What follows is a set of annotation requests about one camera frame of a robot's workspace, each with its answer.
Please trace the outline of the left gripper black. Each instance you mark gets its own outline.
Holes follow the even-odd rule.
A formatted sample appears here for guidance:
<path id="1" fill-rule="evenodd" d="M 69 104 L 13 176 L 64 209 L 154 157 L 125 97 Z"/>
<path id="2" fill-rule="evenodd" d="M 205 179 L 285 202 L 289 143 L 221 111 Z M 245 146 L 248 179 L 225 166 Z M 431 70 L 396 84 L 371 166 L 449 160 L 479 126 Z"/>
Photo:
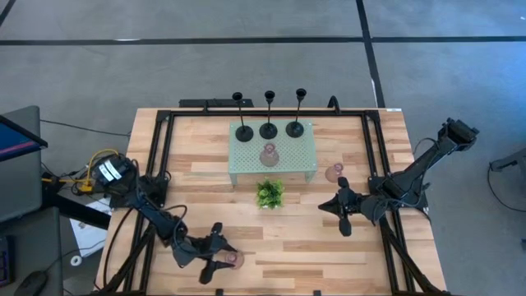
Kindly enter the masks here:
<path id="1" fill-rule="evenodd" d="M 212 281 L 213 274 L 221 269 L 234 269 L 235 265 L 223 261 L 215 261 L 214 256 L 220 250 L 227 252 L 237 252 L 238 250 L 232 247 L 228 240 L 221 236 L 223 225 L 215 223 L 210 231 L 210 234 L 204 238 L 196 238 L 196 257 L 205 261 L 205 267 L 201 271 L 199 282 L 201 284 L 208 284 Z"/>

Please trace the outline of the black stand beam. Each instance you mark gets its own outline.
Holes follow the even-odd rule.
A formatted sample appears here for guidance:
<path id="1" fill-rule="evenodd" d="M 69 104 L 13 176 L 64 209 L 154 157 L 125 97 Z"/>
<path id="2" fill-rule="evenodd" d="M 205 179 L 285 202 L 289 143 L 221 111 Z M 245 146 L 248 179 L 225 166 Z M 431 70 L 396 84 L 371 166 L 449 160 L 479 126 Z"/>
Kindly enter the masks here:
<path id="1" fill-rule="evenodd" d="M 44 193 L 42 202 L 43 208 L 56 207 L 62 215 L 70 219 L 78 220 L 99 229 L 107 229 L 109 227 L 110 215 L 69 200 L 56 193 Z"/>

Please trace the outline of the green perforated metal shelf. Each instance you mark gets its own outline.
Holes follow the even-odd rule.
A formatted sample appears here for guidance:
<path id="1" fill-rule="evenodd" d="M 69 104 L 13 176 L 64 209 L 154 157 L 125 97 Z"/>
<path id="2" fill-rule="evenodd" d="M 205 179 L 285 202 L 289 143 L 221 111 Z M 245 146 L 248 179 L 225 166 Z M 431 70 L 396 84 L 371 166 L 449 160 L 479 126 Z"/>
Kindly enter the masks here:
<path id="1" fill-rule="evenodd" d="M 309 183 L 317 169 L 316 145 L 313 136 L 312 120 L 300 120 L 303 125 L 303 134 L 298 138 L 290 137 L 286 126 L 290 119 L 272 120 L 278 129 L 277 136 L 266 140 L 259 134 L 263 120 L 246 121 L 245 126 L 254 131 L 253 138 L 248 142 L 239 141 L 235 132 L 242 126 L 240 121 L 231 121 L 229 127 L 228 144 L 228 174 L 232 185 L 238 184 L 240 174 L 269 174 L 269 173 L 304 173 L 305 182 Z M 278 156 L 278 162 L 272 167 L 265 166 L 260 155 L 267 144 L 272 144 Z"/>

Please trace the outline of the white paper sheet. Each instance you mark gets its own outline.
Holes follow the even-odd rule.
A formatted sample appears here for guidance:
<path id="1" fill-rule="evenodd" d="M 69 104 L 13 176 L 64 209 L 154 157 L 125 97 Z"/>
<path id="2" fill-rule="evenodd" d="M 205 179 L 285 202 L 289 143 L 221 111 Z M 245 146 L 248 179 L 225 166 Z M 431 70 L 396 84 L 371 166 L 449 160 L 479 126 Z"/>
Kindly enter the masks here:
<path id="1" fill-rule="evenodd" d="M 87 206 L 107 215 L 111 215 L 112 211 L 109 203 L 109 198 L 103 198 L 98 201 L 92 201 L 91 203 L 88 203 Z M 88 257 L 104 247 L 107 235 L 106 229 L 101 229 L 74 219 L 70 219 L 70 223 L 77 246 L 80 249 L 81 257 Z"/>

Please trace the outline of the black computer mouse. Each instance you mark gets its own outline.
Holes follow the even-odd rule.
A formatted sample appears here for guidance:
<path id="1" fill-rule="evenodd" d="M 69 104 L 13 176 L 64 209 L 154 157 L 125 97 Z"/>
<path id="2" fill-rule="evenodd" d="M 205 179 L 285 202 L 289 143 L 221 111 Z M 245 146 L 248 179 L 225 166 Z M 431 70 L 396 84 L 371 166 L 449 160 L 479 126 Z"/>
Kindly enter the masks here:
<path id="1" fill-rule="evenodd" d="M 31 272 L 19 284 L 14 296 L 39 296 L 47 281 L 48 276 L 45 271 Z"/>

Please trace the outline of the black flat box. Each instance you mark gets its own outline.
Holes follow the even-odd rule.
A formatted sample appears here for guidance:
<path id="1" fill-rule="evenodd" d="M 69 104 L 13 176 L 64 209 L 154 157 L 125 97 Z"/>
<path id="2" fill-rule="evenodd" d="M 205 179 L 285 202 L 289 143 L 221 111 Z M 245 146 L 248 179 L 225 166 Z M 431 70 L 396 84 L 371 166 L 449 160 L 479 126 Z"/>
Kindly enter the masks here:
<path id="1" fill-rule="evenodd" d="M 180 99 L 180 108 L 236 108 L 238 102 L 234 99 Z"/>

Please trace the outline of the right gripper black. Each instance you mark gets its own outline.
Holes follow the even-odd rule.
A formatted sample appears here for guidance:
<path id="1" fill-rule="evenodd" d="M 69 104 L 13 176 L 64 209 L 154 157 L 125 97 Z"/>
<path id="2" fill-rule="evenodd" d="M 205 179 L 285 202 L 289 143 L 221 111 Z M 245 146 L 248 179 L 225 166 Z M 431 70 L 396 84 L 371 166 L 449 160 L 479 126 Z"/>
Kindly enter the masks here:
<path id="1" fill-rule="evenodd" d="M 359 212 L 360 195 L 353 191 L 345 177 L 338 177 L 338 195 L 318 206 L 319 210 L 339 217 L 339 231 L 344 237 L 352 234 L 352 225 L 348 217 Z"/>

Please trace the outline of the small green artificial plant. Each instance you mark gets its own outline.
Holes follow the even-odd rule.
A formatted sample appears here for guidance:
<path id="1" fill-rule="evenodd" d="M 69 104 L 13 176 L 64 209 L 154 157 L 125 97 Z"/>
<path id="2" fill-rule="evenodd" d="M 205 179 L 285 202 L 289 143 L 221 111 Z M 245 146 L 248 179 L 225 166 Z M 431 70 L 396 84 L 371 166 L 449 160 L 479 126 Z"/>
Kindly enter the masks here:
<path id="1" fill-rule="evenodd" d="M 280 179 L 257 184 L 256 204 L 260 209 L 275 209 L 284 205 L 284 185 Z"/>

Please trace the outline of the pink glass candle holder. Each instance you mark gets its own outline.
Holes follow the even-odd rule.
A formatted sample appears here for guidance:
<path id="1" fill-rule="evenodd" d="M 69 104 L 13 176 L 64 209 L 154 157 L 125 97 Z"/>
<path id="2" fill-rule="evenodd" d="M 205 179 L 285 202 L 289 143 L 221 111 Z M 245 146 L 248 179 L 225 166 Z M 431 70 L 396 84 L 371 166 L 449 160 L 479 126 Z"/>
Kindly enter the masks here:
<path id="1" fill-rule="evenodd" d="M 279 153 L 276 150 L 274 143 L 266 143 L 263 151 L 260 153 L 260 162 L 265 167 L 274 167 L 279 162 Z"/>
<path id="2" fill-rule="evenodd" d="M 325 171 L 325 178 L 330 183 L 337 183 L 338 178 L 342 176 L 344 166 L 341 163 L 331 165 Z"/>
<path id="3" fill-rule="evenodd" d="M 237 270 L 244 264 L 244 254 L 242 252 L 226 252 L 224 260 L 231 265 L 232 270 Z"/>

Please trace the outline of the dark grey side desk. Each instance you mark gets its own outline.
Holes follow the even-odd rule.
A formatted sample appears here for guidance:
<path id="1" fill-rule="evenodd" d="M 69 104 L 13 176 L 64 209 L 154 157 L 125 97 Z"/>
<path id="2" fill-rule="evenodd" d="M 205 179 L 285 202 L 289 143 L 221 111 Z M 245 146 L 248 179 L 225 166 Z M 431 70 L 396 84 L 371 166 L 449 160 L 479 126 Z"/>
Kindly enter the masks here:
<path id="1" fill-rule="evenodd" d="M 0 237 L 13 237 L 15 278 L 0 288 L 0 296 L 15 296 L 36 271 L 47 276 L 39 296 L 63 296 L 58 210 L 41 208 L 40 177 L 39 151 L 0 162 Z"/>

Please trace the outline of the computer monitor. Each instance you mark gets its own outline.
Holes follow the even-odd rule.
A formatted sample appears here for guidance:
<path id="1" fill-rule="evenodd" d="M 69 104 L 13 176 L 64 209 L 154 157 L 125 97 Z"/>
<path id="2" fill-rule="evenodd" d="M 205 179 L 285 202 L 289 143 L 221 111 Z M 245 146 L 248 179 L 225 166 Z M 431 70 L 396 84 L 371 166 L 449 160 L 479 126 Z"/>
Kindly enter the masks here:
<path id="1" fill-rule="evenodd" d="M 48 147 L 48 142 L 0 115 L 0 162 Z"/>

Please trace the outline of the black tall candlestick holder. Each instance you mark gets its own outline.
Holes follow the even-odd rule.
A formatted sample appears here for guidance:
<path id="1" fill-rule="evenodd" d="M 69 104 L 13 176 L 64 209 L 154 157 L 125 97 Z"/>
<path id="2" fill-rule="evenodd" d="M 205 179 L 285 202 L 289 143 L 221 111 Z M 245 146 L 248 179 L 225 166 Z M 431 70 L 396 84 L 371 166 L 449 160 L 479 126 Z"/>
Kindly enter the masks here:
<path id="1" fill-rule="evenodd" d="M 239 117 L 241 120 L 241 126 L 237 129 L 235 136 L 237 140 L 240 142 L 249 142 L 253 138 L 254 133 L 251 127 L 247 126 L 243 120 L 243 116 L 242 116 L 243 95 L 241 92 L 234 92 L 232 94 L 232 99 L 234 100 L 234 102 L 236 103 L 238 107 Z"/>
<path id="2" fill-rule="evenodd" d="M 296 117 L 295 117 L 295 119 L 293 121 L 288 123 L 288 125 L 286 127 L 287 135 L 292 137 L 292 138 L 299 138 L 304 133 L 304 127 L 298 121 L 298 117 L 299 117 L 299 111 L 300 111 L 301 103 L 304 100 L 306 94 L 307 94 L 307 91 L 305 89 L 303 89 L 303 88 L 299 88 L 299 89 L 296 90 L 296 96 L 297 96 L 297 101 L 298 101 Z"/>
<path id="3" fill-rule="evenodd" d="M 275 98 L 275 92 L 272 90 L 268 90 L 265 92 L 265 101 L 268 105 L 268 111 L 267 111 L 267 122 L 263 123 L 259 129 L 260 136 L 266 140 L 273 139 L 277 136 L 277 127 L 270 122 L 270 111 L 271 111 L 271 104 L 273 103 Z"/>

